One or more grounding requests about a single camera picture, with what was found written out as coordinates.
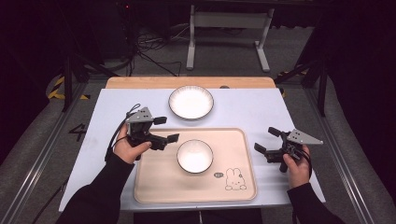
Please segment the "wooden tray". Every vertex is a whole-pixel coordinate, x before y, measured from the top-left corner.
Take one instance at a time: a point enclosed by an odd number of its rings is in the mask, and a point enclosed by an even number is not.
[[[245,134],[240,129],[152,130],[164,136],[180,133],[177,143],[164,151],[148,150],[137,166],[134,196],[140,203],[187,203],[251,200],[256,196]],[[213,151],[212,165],[200,174],[184,171],[177,162],[178,148],[198,139]]]

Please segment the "wooden table edge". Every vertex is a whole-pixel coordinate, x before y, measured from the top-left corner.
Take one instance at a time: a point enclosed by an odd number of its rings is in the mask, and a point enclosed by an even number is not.
[[[106,89],[176,89],[181,86],[237,89],[276,88],[270,77],[111,77]]]

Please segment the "black sleeve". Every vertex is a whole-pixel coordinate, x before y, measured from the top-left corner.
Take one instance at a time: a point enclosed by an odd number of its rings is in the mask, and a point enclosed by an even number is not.
[[[345,223],[331,213],[315,194],[310,183],[288,190],[291,205],[302,224]]]
[[[57,223],[117,223],[120,196],[133,169],[113,154],[92,183],[73,195]]]

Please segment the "white paper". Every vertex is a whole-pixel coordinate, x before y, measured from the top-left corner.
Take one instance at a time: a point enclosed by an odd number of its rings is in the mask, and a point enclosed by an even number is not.
[[[88,131],[70,176],[59,210],[63,211],[73,194],[90,184],[105,166],[108,143],[135,104],[147,106],[152,116],[167,117],[167,122],[151,129],[173,128],[239,128],[247,137],[254,175],[258,188],[257,196],[250,201],[211,203],[155,203],[142,204],[134,199],[134,169],[121,194],[121,210],[154,211],[196,209],[211,207],[259,207],[290,203],[287,174],[279,172],[279,163],[267,163],[265,157],[254,149],[258,143],[268,150],[279,149],[282,141],[268,133],[269,127],[291,131],[294,125],[278,89],[208,89],[214,98],[212,111],[195,121],[179,118],[169,108],[168,98],[173,89],[103,89],[99,95]],[[311,184],[321,201],[325,201],[315,175]]]

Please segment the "person's arm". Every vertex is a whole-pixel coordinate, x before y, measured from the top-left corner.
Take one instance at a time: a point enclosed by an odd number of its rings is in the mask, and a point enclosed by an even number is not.
[[[309,155],[309,149],[303,145]],[[283,155],[289,167],[289,198],[293,210],[302,224],[310,223],[344,223],[338,216],[331,213],[320,201],[309,183],[309,163],[305,158],[295,161],[289,154]]]
[[[123,125],[114,153],[103,170],[90,185],[82,187],[73,195],[57,223],[117,223],[120,196],[134,169],[134,160],[151,147],[150,142],[131,147],[124,138],[126,132],[126,125]]]

